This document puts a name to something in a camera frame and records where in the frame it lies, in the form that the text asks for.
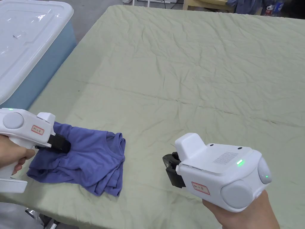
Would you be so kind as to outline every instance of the hand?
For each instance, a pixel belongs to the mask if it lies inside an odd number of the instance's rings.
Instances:
[[[202,203],[215,215],[223,229],[280,229],[265,190],[239,213],[229,212],[205,200]]]
[[[35,155],[34,150],[29,150],[13,143],[7,136],[0,135],[0,168],[18,161],[13,175],[22,169],[25,160]]]

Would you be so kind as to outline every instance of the bed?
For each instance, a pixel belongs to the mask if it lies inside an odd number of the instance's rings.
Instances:
[[[273,173],[282,229],[305,214],[305,21],[112,6],[63,63],[30,111],[126,138],[119,198],[77,184],[40,184],[0,200],[83,228],[219,226],[201,200],[173,187],[162,156],[188,132],[249,146]]]

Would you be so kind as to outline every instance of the red label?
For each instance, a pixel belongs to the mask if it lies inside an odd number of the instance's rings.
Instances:
[[[38,127],[36,125],[34,125],[34,126],[32,126],[32,131],[37,133],[37,134],[43,135],[45,130],[41,129],[40,127]]]
[[[195,190],[210,195],[210,192],[209,192],[207,186],[204,186],[202,184],[197,184],[195,182],[192,182],[192,185]]]

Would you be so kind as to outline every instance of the wrinkled fabric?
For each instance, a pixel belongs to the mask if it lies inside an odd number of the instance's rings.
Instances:
[[[256,14],[262,4],[267,5],[272,0],[228,0],[228,6],[235,6],[235,13]]]
[[[125,139],[121,133],[54,123],[54,132],[71,143],[69,153],[50,148],[38,151],[27,175],[42,183],[80,184],[100,196],[118,196],[122,189]]]

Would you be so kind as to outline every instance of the plastic storage box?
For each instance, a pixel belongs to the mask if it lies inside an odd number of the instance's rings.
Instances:
[[[64,2],[0,1],[0,108],[27,110],[76,46]]]

